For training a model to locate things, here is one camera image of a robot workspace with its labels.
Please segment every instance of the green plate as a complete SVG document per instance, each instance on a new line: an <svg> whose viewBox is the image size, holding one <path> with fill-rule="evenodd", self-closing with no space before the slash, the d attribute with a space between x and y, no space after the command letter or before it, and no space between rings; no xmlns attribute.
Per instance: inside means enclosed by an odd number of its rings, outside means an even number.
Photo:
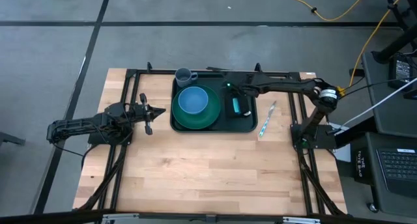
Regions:
<svg viewBox="0 0 417 224"><path fill-rule="evenodd" d="M220 114L220 99L214 90L203 86L203 85L193 85L193 87L202 88L208 95L208 104L206 108L199 114L191 115L184 112L178 103L178 97L180 93L175 95L174 100L172 101L172 114L174 114L175 120L185 128L192 130L200 130L206 128L214 123L214 121L219 117Z"/></svg>

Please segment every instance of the blue toothbrush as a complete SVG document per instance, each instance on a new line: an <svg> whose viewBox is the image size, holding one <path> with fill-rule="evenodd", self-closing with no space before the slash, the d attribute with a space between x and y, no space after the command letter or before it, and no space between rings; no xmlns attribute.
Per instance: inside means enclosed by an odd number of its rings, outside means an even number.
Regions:
<svg viewBox="0 0 417 224"><path fill-rule="evenodd" d="M266 118L266 121L265 121L265 123L263 124L263 126L262 126L262 130L259 132L259 137L262 137L263 136L263 133L265 132L265 130L266 130L266 126L268 126L268 122L269 122L269 119L271 118L271 115L272 115L272 112L274 111L274 109L275 109L275 105L276 105L276 100L274 101L274 103L271 105L271 107L269 108L269 111L268 111L268 117Z"/></svg>

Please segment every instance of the wooden table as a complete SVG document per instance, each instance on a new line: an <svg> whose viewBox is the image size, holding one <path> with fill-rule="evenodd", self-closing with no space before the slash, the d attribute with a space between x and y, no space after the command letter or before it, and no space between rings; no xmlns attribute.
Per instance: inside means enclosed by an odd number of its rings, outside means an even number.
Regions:
<svg viewBox="0 0 417 224"><path fill-rule="evenodd" d="M126 69L109 69L98 112L120 101L125 73ZM315 77L314 73L300 75ZM169 124L173 78L173 75L140 76L138 95L144 92L151 106L167 111L151 124L151 136L145 134L143 122L136 124L124 163L117 210L305 215L300 168L291 146L288 94L270 92L256 99L259 123L250 133L178 133ZM274 100L276 109L264 136L258 138ZM308 114L313 108L306 98ZM100 145L86 157L74 208L87 201L101 183L108 152L108 145ZM315 150L315 157L321 185L339 209L346 212L334 158L325 150ZM112 187L110 184L106 207ZM317 212L311 185L310 194Z"/></svg>

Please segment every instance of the laptop keyboard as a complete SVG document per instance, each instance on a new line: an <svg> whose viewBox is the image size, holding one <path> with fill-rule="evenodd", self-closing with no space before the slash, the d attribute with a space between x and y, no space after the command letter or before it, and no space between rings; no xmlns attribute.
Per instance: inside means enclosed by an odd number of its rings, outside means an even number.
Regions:
<svg viewBox="0 0 417 224"><path fill-rule="evenodd" d="M417 154L378 149L386 178L417 181Z"/></svg>

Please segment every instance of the yellow cable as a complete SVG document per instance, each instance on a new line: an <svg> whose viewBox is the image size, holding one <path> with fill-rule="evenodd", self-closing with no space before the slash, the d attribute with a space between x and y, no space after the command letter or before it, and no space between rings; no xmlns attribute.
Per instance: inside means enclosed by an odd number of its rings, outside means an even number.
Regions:
<svg viewBox="0 0 417 224"><path fill-rule="evenodd" d="M300 3L302 3L302 4L304 4L304 5L306 5L307 7L309 7L310 9L313 9L313 7L311 6L311 5L309 5L308 3L306 3L305 1L303 1L303 0L295 0L295 1L298 1L298 2L300 2ZM354 4L352 4L352 6L349 8L349 9L347 9L347 11L346 12L344 12L342 15L340 15L340 16L338 16L338 17L336 17L336 18L333 18L333 19L326 19L326 18L324 18L324 17L322 17L318 12L317 12L317 10L315 10L314 11L314 13L316 14L316 15L318 15L318 17L320 17L320 19L322 19L322 20L324 20L324 21L336 21L336 20L338 20L338 19L340 19L340 18L342 18L342 17L344 17L347 13L349 13L358 3L359 3L359 1L361 1L361 0L356 0L356 2L354 2Z"/></svg>
<svg viewBox="0 0 417 224"><path fill-rule="evenodd" d="M399 0L395 0L394 5L396 5L398 3ZM366 46L369 44L369 41L372 39L373 35L375 35L375 33L378 31L379 27L381 26L381 23L385 20L385 18L387 17L387 15L391 12L391 9L388 9L388 11L386 11L385 15L382 17L382 19L379 21L377 27L375 28L375 30L372 32L371 36L368 38L368 40L366 41L364 47L362 48L362 50L360 51L360 54L356 60L356 64L354 65L353 71L352 71L352 77L351 77L351 82L349 83L349 86L352 85L353 82L353 77L354 77L354 72L356 71L356 68L358 68L358 64L360 61L360 58L362 56L362 54L364 53Z"/></svg>

